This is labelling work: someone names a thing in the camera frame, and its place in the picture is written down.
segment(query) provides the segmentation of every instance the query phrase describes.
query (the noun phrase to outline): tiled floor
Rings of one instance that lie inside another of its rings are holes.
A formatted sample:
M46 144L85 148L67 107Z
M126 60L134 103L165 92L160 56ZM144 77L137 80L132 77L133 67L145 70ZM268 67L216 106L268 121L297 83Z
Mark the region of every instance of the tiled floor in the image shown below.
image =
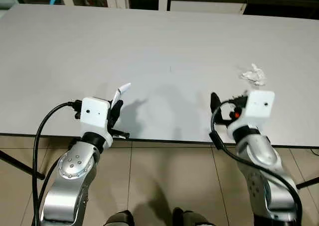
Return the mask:
M41 139L41 172L49 170L69 141ZM32 144L32 138L0 136L1 150L30 166ZM295 182L319 176L319 157L310 150L277 151ZM1 225L29 226L31 176L0 161L0 177ZM300 196L303 225L319 226L319 185L300 190ZM209 145L125 141L116 141L101 156L84 225L102 226L113 213L129 209L137 226L171 226L177 206L201 213L217 226L253 225L244 177L223 152Z

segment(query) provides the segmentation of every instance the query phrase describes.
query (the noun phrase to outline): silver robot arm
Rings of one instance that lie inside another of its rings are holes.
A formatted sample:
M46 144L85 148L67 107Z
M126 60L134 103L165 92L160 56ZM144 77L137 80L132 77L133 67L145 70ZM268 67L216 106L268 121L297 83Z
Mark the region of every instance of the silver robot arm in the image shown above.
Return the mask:
M227 103L236 107L234 112L230 113L231 120L224 120L219 98L213 93L211 109L212 112L216 109L215 123L226 125L228 136L235 140L237 157L276 173L297 191L294 181L283 169L279 154L271 146L268 137L260 133L270 117L274 97L271 91L255 90L228 100ZM217 148L224 147L215 130L210 136ZM238 168L247 182L255 225L300 225L297 220L296 202L279 179L240 162Z
M110 112L118 106L118 100L129 86L120 87L111 103L94 97L83 99L80 117L82 137L58 161L56 179L44 201L41 226L82 225L88 190L95 178L100 154L113 142L110 131L112 134L119 132L110 127L110 120L113 126L118 118L111 119ZM115 109L118 115L121 106Z

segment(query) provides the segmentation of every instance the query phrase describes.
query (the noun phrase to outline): white table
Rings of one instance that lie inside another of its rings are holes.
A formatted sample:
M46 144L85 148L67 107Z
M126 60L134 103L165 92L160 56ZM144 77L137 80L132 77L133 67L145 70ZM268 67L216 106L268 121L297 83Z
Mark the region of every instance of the white table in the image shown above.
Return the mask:
M274 145L319 146L319 21L18 5L0 20L0 133L34 135L57 104L111 99L131 82L117 129L210 142L210 93L250 89L239 75L252 62L276 93L264 133ZM79 136L73 115L56 113L43 134Z

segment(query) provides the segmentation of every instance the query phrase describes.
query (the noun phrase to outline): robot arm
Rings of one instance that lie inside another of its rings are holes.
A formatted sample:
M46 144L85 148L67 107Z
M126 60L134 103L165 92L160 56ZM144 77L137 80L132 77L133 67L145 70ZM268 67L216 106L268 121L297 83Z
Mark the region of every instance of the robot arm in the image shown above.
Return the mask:
M236 107L230 113L231 119L224 120L219 109L219 98L213 93L211 108L212 111L216 109L216 121L212 124L227 126L228 136L236 142L237 157L276 173L297 191L294 181L282 167L279 154L271 146L268 137L260 133L270 116L274 97L273 92L256 90L231 99L227 103ZM214 127L210 136L217 148L225 147ZM247 182L255 225L300 225L296 202L278 178L243 163L238 163L238 168Z
M112 127L123 105L120 96L129 86L120 87L111 103L94 97L83 99L80 116L82 137L58 161L57 176L42 209L42 226L82 225L88 190L95 178L100 154L111 146L112 135L128 137L127 133Z

